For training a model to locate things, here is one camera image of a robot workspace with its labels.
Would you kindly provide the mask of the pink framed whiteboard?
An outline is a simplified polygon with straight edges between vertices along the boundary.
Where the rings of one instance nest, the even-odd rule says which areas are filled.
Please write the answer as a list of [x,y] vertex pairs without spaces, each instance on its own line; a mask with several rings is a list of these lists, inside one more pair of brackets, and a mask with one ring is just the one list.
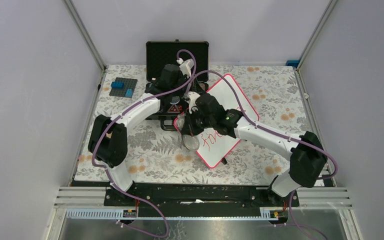
[[205,129],[197,135],[199,149],[195,152],[210,168],[215,168],[240,142],[235,137],[233,128],[237,121],[246,113],[253,120],[260,116],[250,100],[245,95],[235,78],[225,74],[213,86],[202,94],[189,92],[192,104],[182,114],[189,112],[215,113],[217,126]]

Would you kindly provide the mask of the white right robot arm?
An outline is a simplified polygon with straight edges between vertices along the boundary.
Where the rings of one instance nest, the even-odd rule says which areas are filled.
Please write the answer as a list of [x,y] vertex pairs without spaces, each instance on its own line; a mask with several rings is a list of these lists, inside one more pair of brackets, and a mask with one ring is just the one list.
[[320,140],[313,132],[283,133],[252,120],[241,107],[225,109],[208,93],[191,97],[189,108],[177,117],[175,125],[189,150],[198,150],[199,135],[213,129],[222,136],[260,145],[288,160],[289,169],[272,180],[266,193],[273,206],[281,205],[298,188],[312,188],[327,163]]

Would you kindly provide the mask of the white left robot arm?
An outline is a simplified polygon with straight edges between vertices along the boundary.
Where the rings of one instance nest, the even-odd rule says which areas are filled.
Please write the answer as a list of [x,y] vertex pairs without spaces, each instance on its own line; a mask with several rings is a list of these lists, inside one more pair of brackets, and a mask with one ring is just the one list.
[[92,165],[106,171],[110,184],[117,189],[115,197],[122,205],[128,206],[135,200],[135,192],[130,188],[134,181],[125,163],[129,132],[159,112],[161,105],[169,103],[173,96],[182,98],[194,80],[194,73],[192,59],[167,64],[138,100],[120,113],[95,118],[87,146],[92,153]]

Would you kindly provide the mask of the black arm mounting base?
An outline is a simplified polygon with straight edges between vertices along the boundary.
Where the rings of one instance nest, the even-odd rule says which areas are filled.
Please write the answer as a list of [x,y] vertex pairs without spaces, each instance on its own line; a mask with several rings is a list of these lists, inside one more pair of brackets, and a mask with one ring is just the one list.
[[260,217],[262,208],[298,207],[266,186],[134,183],[123,194],[114,187],[105,191],[104,206],[132,207],[139,217]]

